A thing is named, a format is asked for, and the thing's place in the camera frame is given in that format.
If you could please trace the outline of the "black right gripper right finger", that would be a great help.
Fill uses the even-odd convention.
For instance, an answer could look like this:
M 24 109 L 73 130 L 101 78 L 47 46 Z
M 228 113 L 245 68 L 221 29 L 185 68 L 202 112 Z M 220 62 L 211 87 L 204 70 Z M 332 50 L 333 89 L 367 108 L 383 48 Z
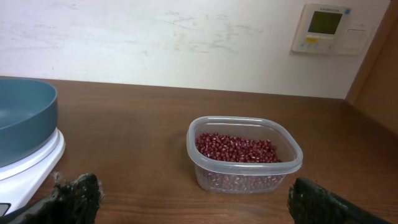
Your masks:
M 287 206 L 295 224 L 390 224 L 303 177 L 289 188 Z

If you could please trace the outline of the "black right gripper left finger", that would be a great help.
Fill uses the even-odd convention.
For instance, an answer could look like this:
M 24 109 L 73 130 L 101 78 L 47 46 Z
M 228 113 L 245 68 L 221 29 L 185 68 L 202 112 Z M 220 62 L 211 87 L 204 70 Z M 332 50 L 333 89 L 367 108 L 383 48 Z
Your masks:
M 1 217 L 1 224 L 94 224 L 102 200 L 101 182 L 83 174 L 72 182 L 56 181 L 51 194 Z

